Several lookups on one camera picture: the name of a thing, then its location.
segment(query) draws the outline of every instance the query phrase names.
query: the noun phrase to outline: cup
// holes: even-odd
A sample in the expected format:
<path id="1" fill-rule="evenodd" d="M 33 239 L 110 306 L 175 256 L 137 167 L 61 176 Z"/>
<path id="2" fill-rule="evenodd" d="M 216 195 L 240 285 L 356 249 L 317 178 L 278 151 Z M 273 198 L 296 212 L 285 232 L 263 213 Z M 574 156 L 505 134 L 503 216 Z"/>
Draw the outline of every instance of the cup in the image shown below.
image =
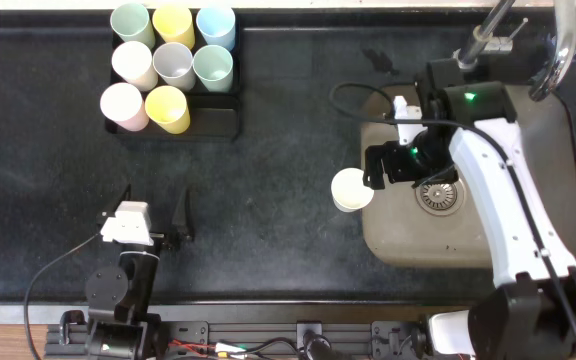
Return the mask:
<path id="1" fill-rule="evenodd" d="M 152 54 L 143 43 L 129 41 L 119 45 L 111 62 L 115 72 L 139 91 L 150 91 L 157 86 L 159 78 L 152 67 Z"/>
<path id="2" fill-rule="evenodd" d="M 195 46 L 192 14 L 181 4 L 166 4 L 155 10 L 152 23 L 165 42 L 178 42 L 189 49 Z"/>
<path id="3" fill-rule="evenodd" d="M 123 41 L 139 41 L 150 49 L 155 46 L 150 14 L 141 4 L 128 3 L 116 8 L 110 15 L 110 26 Z"/>
<path id="4" fill-rule="evenodd" d="M 105 117 L 126 130 L 139 131 L 148 125 L 141 93 L 128 83 L 109 86 L 101 95 L 99 107 Z"/>
<path id="5" fill-rule="evenodd" d="M 173 86 L 160 86 L 146 98 L 146 113 L 171 134 L 181 134 L 190 126 L 186 97 Z"/>
<path id="6" fill-rule="evenodd" d="M 168 85 L 182 91 L 190 91 L 195 86 L 195 72 L 192 70 L 192 52 L 184 44 L 168 43 L 161 45 L 152 57 L 157 74 Z"/>
<path id="7" fill-rule="evenodd" d="M 330 190 L 337 209 L 353 212 L 370 203 L 375 191 L 364 186 L 363 176 L 364 172 L 355 168 L 343 169 L 335 175 Z"/>
<path id="8" fill-rule="evenodd" d="M 227 92 L 232 87 L 232 55 L 221 46 L 206 45 L 199 49 L 192 68 L 210 92 Z"/>
<path id="9" fill-rule="evenodd" d="M 197 13 L 197 28 L 208 45 L 231 51 L 235 47 L 235 12 L 227 7 L 203 8 Z"/>

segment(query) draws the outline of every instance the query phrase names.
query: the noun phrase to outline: sink basin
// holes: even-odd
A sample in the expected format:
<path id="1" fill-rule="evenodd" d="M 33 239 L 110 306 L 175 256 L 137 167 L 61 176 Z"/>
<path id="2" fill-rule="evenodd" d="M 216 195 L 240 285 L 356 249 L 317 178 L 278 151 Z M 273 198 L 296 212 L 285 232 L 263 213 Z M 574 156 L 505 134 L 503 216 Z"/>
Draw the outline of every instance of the sink basin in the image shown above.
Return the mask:
<path id="1" fill-rule="evenodd" d="M 528 86 L 507 86 L 522 129 L 530 172 L 560 238 L 576 256 L 576 162 L 570 119 L 554 95 L 535 103 Z M 384 88 L 391 96 L 402 95 L 418 105 L 414 87 Z M 372 95 L 363 111 L 378 116 L 387 111 L 386 101 Z M 398 139 L 390 125 L 365 123 L 361 129 L 361 153 L 371 145 Z M 370 250 L 383 262 L 411 267 L 491 267 L 486 235 L 468 184 L 411 188 L 410 183 L 389 184 L 376 191 L 362 211 L 363 233 Z"/>

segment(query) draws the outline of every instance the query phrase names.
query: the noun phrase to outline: pink cup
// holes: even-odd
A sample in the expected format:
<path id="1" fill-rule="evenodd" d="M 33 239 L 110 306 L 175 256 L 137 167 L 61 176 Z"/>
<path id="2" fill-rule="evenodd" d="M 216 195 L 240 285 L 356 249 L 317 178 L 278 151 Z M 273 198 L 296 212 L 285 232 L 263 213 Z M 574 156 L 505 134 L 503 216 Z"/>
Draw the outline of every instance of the pink cup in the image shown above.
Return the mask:
<path id="1" fill-rule="evenodd" d="M 129 131 L 139 131 L 148 125 L 148 115 L 139 90 L 128 83 L 111 85 L 101 95 L 101 112 Z"/>

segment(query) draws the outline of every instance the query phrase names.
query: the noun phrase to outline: drain strainer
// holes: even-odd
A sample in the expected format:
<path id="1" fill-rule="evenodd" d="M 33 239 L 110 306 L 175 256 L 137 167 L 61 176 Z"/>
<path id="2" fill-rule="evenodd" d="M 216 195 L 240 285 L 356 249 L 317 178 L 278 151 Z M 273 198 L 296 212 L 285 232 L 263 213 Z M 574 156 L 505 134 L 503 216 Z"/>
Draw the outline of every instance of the drain strainer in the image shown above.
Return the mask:
<path id="1" fill-rule="evenodd" d="M 423 185 L 415 190 L 419 205 L 432 215 L 447 216 L 459 210 L 465 195 L 461 181 Z"/>

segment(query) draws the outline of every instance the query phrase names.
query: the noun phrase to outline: blue cup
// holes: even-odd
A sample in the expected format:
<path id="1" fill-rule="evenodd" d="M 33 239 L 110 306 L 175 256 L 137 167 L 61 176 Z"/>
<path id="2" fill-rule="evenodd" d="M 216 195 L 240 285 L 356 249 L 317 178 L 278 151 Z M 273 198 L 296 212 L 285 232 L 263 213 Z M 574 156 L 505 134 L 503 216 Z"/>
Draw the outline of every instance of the blue cup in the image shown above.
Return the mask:
<path id="1" fill-rule="evenodd" d="M 197 28 L 208 45 L 231 51 L 235 47 L 235 12 L 231 8 L 203 8 L 197 13 Z"/>

